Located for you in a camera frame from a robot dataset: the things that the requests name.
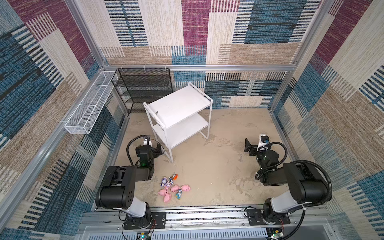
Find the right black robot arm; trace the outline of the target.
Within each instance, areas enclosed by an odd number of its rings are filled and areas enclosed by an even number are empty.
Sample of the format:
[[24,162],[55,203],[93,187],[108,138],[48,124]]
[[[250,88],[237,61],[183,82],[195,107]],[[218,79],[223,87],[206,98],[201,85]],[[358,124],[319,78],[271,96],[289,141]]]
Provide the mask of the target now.
[[268,198],[262,208],[246,207],[243,214],[251,226],[290,224],[291,213],[332,199],[333,186],[327,172],[311,161],[287,163],[288,150],[284,144],[270,142],[269,136],[260,135],[257,145],[245,140],[244,151],[256,157],[260,166],[256,181],[265,187],[287,185],[289,188],[277,197]]

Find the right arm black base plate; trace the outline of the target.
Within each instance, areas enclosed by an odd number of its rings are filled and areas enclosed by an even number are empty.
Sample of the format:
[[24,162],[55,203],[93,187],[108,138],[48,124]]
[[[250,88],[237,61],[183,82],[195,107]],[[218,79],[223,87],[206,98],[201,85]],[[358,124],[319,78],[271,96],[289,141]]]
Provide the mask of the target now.
[[250,226],[289,225],[291,223],[288,214],[264,213],[262,209],[247,208],[244,214]]

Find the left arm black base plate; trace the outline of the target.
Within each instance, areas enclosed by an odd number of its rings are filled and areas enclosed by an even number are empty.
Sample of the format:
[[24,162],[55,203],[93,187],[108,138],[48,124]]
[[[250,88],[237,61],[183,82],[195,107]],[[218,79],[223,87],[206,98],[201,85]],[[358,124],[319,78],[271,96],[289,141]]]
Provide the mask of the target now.
[[153,212],[145,214],[142,218],[133,218],[129,215],[125,217],[124,230],[149,230],[149,229],[164,229],[166,226],[167,213]]

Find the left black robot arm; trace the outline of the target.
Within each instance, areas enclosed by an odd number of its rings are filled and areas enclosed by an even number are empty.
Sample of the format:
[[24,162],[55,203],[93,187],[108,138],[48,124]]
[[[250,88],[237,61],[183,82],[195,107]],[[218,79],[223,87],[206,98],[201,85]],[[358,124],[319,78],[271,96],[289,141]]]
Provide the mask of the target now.
[[[129,148],[139,139],[143,139],[144,143],[136,147],[139,159],[134,163]],[[149,229],[154,228],[156,224],[150,205],[135,196],[136,183],[152,179],[155,172],[155,158],[164,154],[162,145],[157,143],[157,146],[153,147],[151,140],[149,135],[139,135],[132,139],[126,147],[130,165],[108,167],[96,193],[95,203],[98,208],[126,214],[123,220],[125,229]]]

